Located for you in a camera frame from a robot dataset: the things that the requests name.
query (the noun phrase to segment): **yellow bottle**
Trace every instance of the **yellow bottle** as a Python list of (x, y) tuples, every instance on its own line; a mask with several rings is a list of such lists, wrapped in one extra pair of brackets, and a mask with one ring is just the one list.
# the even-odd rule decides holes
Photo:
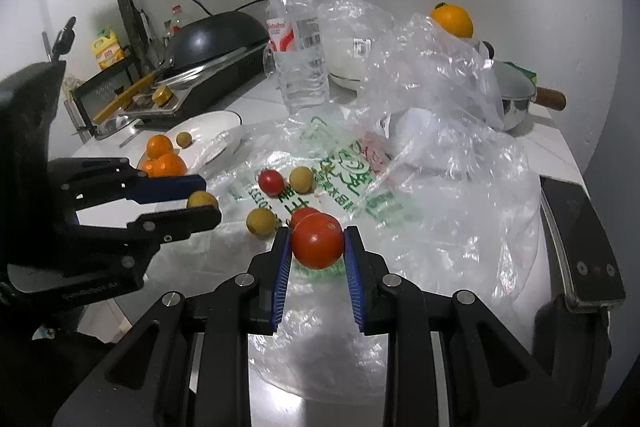
[(110, 26), (107, 26), (98, 33), (98, 38), (95, 39), (92, 47), (101, 70), (113, 66), (117, 61), (124, 58), (124, 51), (120, 47), (118, 36)]

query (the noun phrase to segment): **water bottle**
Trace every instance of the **water bottle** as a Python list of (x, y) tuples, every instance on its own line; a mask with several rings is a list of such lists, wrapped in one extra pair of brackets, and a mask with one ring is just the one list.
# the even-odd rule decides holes
[(171, 22), (169, 23), (169, 33), (173, 37), (178, 31), (180, 31), (180, 28), (189, 24), (190, 20), (188, 20), (188, 17), (182, 13), (182, 7), (179, 4), (171, 8), (171, 11), (173, 15), (171, 17)]
[(310, 0), (270, 0), (270, 46), (289, 113), (329, 100), (318, 17)]

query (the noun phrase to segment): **pot lid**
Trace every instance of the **pot lid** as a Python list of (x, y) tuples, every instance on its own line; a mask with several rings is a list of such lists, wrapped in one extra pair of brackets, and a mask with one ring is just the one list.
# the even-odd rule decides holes
[(494, 73), (501, 97), (516, 100), (535, 95), (536, 86), (533, 82), (513, 66), (494, 60)]

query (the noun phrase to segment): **white plate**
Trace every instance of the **white plate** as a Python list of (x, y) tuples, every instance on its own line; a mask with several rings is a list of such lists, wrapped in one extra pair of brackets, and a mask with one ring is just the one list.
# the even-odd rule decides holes
[[(174, 152), (182, 158), (185, 165), (187, 165), (187, 169), (191, 172), (198, 156), (202, 154), (205, 148), (216, 136), (218, 136), (218, 134), (226, 131), (227, 129), (231, 129), (232, 127), (237, 127), (241, 123), (242, 121), (240, 117), (234, 112), (212, 111), (199, 114), (189, 120), (185, 120), (168, 130), (164, 135), (172, 141), (175, 147)], [(175, 142), (175, 138), (178, 136), (178, 133), (181, 132), (188, 132), (191, 135), (191, 138), (193, 138), (191, 145), (185, 149), (179, 148)], [(222, 148), (220, 151), (212, 151), (210, 158), (207, 161), (211, 161), (213, 158), (220, 155), (222, 151)], [(147, 156), (146, 153), (144, 153), (138, 162), (138, 167), (140, 167), (140, 164), (146, 159)]]

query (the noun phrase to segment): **gas stove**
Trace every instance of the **gas stove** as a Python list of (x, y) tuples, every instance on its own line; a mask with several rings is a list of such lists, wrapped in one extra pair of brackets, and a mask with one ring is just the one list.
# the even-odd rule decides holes
[[(238, 48), (187, 71), (164, 76), (154, 83), (151, 90), (137, 95), (122, 115), (140, 118), (142, 123), (137, 127), (169, 129), (201, 114), (263, 71), (262, 53), (265, 45)], [(169, 87), (174, 95), (158, 107), (151, 96), (161, 86)]]

